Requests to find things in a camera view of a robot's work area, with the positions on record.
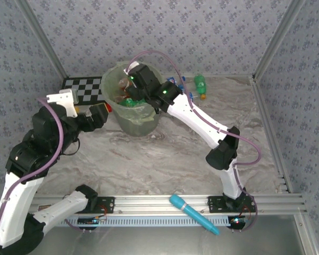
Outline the black white checkerboard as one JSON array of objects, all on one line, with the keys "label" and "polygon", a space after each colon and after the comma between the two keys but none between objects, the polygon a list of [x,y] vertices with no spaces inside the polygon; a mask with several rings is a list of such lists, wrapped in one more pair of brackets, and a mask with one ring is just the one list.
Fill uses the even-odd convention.
[{"label": "black white checkerboard", "polygon": [[78,94],[78,105],[95,105],[104,103],[102,91],[100,90],[102,76],[89,76],[78,78],[65,78],[62,89],[74,89]]}]

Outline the aluminium frame post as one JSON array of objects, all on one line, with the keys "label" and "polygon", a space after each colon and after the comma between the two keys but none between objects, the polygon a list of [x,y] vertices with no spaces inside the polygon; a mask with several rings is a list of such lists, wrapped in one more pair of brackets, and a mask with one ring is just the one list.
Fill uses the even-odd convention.
[{"label": "aluminium frame post", "polygon": [[58,58],[55,50],[52,47],[51,42],[47,38],[47,35],[43,31],[37,16],[34,14],[31,6],[29,5],[27,0],[14,0],[17,7],[22,12],[27,24],[29,25],[30,29],[34,33],[35,37],[37,38],[41,48],[43,49],[45,55],[49,59],[51,65],[55,69],[56,73],[60,78],[66,78],[67,74],[64,67],[61,64],[60,59]]},{"label": "aluminium frame post", "polygon": [[258,82],[263,76],[305,2],[306,0],[291,0],[253,73],[255,82]]}]

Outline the aluminium back rail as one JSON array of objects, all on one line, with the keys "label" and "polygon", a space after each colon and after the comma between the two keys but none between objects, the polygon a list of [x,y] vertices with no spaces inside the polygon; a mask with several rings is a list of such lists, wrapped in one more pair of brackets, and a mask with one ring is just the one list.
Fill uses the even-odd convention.
[{"label": "aluminium back rail", "polygon": [[[196,76],[197,73],[184,73],[181,74],[180,76],[184,76],[186,78],[193,78],[194,76]],[[243,73],[243,74],[211,74],[211,73],[203,73],[202,74],[204,77],[206,78],[247,78],[247,77],[253,77],[253,74],[250,73]],[[176,73],[162,73],[162,76],[164,78],[167,77],[177,77],[178,75]]]}]

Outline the grey metal panel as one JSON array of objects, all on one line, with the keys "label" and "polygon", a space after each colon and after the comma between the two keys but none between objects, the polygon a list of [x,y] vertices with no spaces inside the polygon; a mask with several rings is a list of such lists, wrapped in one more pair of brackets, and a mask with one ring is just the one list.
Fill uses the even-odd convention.
[{"label": "grey metal panel", "polygon": [[319,255],[293,216],[259,216],[254,227],[214,235],[203,227],[107,227],[50,231],[30,255]]}]

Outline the aluminium side rail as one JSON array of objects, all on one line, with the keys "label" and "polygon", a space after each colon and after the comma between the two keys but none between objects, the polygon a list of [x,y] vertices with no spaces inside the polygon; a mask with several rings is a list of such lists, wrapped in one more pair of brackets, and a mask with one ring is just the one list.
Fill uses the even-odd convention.
[{"label": "aluminium side rail", "polygon": [[289,174],[288,169],[286,168],[286,165],[284,163],[284,159],[282,157],[281,150],[279,148],[279,143],[276,138],[274,128],[270,119],[270,115],[268,112],[268,109],[266,107],[264,97],[261,91],[261,88],[259,84],[256,82],[255,78],[252,76],[250,78],[250,83],[253,88],[254,97],[257,102],[257,108],[260,113],[261,119],[263,121],[263,127],[265,130],[267,142],[271,151],[272,159],[276,168],[276,171],[279,173],[282,179],[284,179],[284,184],[281,184],[279,187],[279,190],[282,193],[294,193]]}]

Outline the aluminium front rail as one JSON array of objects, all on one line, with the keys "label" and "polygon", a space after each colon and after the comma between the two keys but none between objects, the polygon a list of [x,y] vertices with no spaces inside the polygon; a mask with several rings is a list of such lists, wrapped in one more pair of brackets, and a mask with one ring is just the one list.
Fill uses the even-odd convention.
[{"label": "aluminium front rail", "polygon": [[[254,194],[259,215],[294,215],[307,213],[301,194]],[[169,202],[169,195],[115,195],[113,216],[175,216],[182,215]],[[193,209],[209,215],[207,194],[182,195]],[[59,195],[35,195],[29,212],[34,213],[40,205],[53,205],[62,200]]]}]

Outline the small green circuit board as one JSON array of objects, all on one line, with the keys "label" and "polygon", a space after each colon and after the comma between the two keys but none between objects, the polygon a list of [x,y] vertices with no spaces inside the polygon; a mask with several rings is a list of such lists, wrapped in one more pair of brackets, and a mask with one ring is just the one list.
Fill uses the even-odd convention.
[{"label": "small green circuit board", "polygon": [[229,226],[231,230],[242,230],[246,226],[248,219],[245,216],[229,216],[228,217]]},{"label": "small green circuit board", "polygon": [[77,224],[84,224],[84,225],[98,225],[103,223],[107,220],[106,217],[103,216],[95,216],[95,217],[79,217],[77,219]]}]

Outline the brown coffee bottle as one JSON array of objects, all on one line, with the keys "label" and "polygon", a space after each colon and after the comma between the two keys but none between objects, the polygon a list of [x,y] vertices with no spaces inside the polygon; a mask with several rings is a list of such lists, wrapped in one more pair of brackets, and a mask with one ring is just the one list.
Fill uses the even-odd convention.
[{"label": "brown coffee bottle", "polygon": [[131,85],[132,82],[129,78],[122,78],[118,83],[118,86],[122,91],[126,91],[126,89],[129,88]]}]

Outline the teal pen-shaped tool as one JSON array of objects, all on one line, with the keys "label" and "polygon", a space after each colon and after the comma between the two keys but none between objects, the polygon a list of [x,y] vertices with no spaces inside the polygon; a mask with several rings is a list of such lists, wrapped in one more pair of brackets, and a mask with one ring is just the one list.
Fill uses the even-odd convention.
[{"label": "teal pen-shaped tool", "polygon": [[170,196],[169,201],[172,205],[174,205],[177,209],[183,211],[189,217],[194,219],[198,224],[204,227],[206,230],[210,231],[215,235],[219,235],[219,229],[210,222],[205,216],[200,214],[198,211],[193,209],[190,205],[188,205],[181,197],[176,194]]}]

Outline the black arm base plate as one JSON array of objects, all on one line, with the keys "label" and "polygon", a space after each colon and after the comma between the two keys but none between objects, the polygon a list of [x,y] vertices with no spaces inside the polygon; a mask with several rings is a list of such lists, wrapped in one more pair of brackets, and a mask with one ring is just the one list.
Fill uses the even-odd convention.
[{"label": "black arm base plate", "polygon": [[255,205],[249,196],[231,199],[226,196],[209,196],[207,204],[210,213],[255,213]]},{"label": "black arm base plate", "polygon": [[114,213],[115,197],[98,197],[92,214],[112,214]]}]

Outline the green mesh plastic bin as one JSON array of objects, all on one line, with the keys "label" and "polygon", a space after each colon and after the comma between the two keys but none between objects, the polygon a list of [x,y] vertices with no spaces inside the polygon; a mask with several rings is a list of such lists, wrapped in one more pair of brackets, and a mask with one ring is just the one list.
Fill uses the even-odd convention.
[{"label": "green mesh plastic bin", "polygon": [[155,128],[158,125],[159,115],[155,113],[155,120],[145,122],[142,125],[134,125],[130,122],[118,122],[121,129],[128,135],[134,136],[134,137],[142,137],[150,134],[152,131],[155,130]]}]

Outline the green bottle orange cap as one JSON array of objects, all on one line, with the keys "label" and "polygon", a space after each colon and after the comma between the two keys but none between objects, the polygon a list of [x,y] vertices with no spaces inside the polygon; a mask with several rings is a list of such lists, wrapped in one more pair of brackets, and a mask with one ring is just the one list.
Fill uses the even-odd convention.
[{"label": "green bottle orange cap", "polygon": [[200,96],[201,100],[206,99],[206,93],[207,93],[207,84],[205,81],[205,77],[201,74],[198,74],[194,77],[194,83],[196,86],[196,90]]}]

